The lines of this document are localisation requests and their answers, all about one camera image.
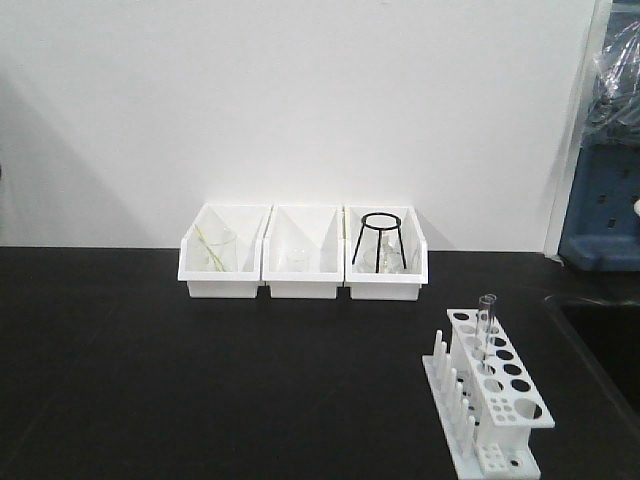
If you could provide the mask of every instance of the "test tube rack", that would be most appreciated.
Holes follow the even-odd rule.
[[[488,351],[477,348],[477,312],[447,310],[450,352],[438,330],[433,355],[422,357],[456,473],[460,480],[537,480],[529,435],[555,422],[498,319]]]

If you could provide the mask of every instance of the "test tube rack hole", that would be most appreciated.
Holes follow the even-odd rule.
[[[537,480],[532,428],[555,422],[498,319],[489,356],[475,346],[476,309],[449,309],[451,348],[436,332],[422,357],[451,458],[460,480]]]

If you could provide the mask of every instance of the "glass beaker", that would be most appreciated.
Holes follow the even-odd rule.
[[[210,232],[205,237],[196,225],[198,237],[206,250],[205,270],[213,272],[238,271],[238,256],[236,252],[237,234],[228,228]]]
[[[309,252],[304,248],[288,250],[287,269],[290,272],[307,272],[309,270]]]

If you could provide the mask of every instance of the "glass test tube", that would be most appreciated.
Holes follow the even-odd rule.
[[[478,349],[479,359],[485,366],[489,357],[489,345],[491,337],[491,328],[496,318],[496,301],[498,297],[488,293],[482,295],[478,300],[478,321],[476,323],[476,348]]]

